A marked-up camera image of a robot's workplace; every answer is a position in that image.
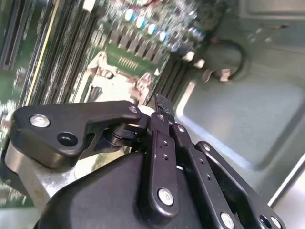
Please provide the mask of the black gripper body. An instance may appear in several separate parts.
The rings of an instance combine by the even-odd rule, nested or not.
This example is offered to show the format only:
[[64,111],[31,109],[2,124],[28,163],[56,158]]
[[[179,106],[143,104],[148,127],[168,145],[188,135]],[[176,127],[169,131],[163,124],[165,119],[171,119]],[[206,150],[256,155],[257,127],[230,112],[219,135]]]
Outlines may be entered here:
[[[169,189],[178,214],[162,219],[150,205],[157,191]],[[171,158],[150,160],[141,153],[124,155],[72,182],[48,202],[39,229],[210,229],[201,216],[183,171]]]

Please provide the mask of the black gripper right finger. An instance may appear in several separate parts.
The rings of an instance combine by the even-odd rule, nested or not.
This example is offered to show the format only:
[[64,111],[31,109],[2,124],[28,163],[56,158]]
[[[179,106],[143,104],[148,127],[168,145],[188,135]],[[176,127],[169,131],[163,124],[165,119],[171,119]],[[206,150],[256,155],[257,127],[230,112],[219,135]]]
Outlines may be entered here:
[[207,142],[194,144],[175,122],[172,102],[157,96],[157,110],[170,121],[177,163],[205,229],[284,229],[284,222]]

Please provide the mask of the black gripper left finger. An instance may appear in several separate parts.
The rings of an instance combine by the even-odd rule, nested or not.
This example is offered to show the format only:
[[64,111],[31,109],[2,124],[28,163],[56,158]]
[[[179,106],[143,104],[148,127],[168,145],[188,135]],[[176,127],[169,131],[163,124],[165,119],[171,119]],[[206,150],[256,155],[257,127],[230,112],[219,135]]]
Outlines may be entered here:
[[[1,158],[1,175],[25,192],[42,215],[62,188],[130,153],[173,159],[170,121],[157,110],[128,101],[49,104],[17,109]],[[172,192],[157,191],[150,207],[162,219],[179,211]]]

